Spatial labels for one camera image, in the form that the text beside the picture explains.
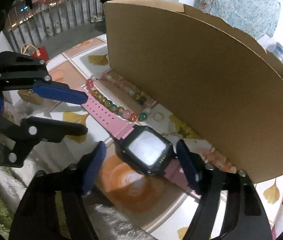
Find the ginkgo pattern tablecloth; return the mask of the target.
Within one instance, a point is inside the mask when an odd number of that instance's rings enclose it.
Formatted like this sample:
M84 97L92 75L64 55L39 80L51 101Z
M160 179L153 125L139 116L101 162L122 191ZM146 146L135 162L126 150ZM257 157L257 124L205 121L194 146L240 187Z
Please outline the ginkgo pattern tablecloth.
M177 190L200 198L186 239L209 239L220 193L228 193L220 239L271 239L255 185L283 175L283 66L273 69L230 35L118 34L92 38L45 65L48 81L68 85L53 105L81 112L88 137L68 150L77 157L98 140L97 183L134 215Z

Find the red gift bag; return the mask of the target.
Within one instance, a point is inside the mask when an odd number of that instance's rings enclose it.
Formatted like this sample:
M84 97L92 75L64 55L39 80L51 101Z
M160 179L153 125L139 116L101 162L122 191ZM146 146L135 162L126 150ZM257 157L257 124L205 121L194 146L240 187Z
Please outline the red gift bag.
M49 55L46 51L45 47L35 47L33 44L26 43L24 44L21 49L20 53L23 55L29 55L32 57L36 57L40 60L49 61Z

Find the fluffy white green rug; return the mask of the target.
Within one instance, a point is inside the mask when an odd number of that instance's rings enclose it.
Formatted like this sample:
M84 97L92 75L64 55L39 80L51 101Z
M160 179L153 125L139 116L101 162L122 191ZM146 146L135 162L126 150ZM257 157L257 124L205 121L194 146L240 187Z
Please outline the fluffy white green rug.
M8 239L14 214L30 182L30 174L0 167L0 235ZM133 225L99 191L83 197L84 207L99 239L155 239Z

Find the metal balcony railing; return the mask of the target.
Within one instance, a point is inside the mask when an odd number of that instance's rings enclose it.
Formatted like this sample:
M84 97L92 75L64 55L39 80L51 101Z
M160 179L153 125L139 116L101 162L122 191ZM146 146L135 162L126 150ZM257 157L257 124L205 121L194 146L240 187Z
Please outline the metal balcony railing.
M32 7L25 0L14 0L3 34L11 49L19 52L26 43L40 47L69 29L102 22L104 14L101 0L37 1Z

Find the brown cardboard box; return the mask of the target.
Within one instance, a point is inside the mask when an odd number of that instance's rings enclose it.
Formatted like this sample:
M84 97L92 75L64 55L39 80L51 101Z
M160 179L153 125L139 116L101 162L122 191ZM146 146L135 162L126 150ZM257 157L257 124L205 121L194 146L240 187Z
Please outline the brown cardboard box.
M283 64L246 33L182 3L105 4L112 70L256 182L283 175Z

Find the light blue floral cloth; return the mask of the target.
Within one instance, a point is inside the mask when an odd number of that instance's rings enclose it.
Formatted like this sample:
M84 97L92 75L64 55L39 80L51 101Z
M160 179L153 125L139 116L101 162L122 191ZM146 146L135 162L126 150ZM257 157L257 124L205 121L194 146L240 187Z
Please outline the light blue floral cloth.
M274 35L280 15L277 0L195 0L194 8L223 19L256 40Z

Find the plastic water bottle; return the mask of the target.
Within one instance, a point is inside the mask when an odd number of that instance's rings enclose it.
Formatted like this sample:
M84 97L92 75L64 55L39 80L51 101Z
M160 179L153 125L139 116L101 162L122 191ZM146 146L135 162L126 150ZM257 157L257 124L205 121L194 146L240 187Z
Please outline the plastic water bottle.
M281 63L283 63L283 46L279 43L272 43L266 47L266 50L271 52Z

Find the pink strap digital watch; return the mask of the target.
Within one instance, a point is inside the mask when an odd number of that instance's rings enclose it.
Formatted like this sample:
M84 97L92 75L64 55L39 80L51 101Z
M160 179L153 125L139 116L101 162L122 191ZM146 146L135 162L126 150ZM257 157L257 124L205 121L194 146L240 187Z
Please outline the pink strap digital watch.
M174 152L173 144L150 126L134 125L123 120L85 88L77 88L88 95L82 107L118 143L120 157L136 172L147 176L163 176L170 182L200 199L187 182Z

